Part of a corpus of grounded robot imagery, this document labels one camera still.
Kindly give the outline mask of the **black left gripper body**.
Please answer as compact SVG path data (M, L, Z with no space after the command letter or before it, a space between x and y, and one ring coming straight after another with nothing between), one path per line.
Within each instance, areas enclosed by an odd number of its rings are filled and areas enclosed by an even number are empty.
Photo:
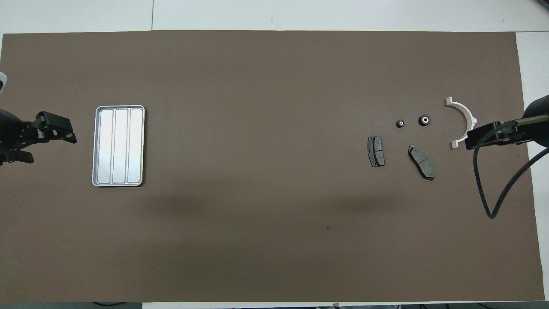
M30 121L22 121L14 114L0 110L0 150L22 149L31 145L33 128Z

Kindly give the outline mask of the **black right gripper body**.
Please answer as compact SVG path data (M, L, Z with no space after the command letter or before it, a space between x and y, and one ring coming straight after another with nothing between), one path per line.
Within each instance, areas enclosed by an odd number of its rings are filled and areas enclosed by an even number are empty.
M539 117L549 114L549 96L543 96L534 100L527 106L523 118ZM521 126L521 131L526 133L530 139L543 147L549 146L549 123L547 121L531 123Z

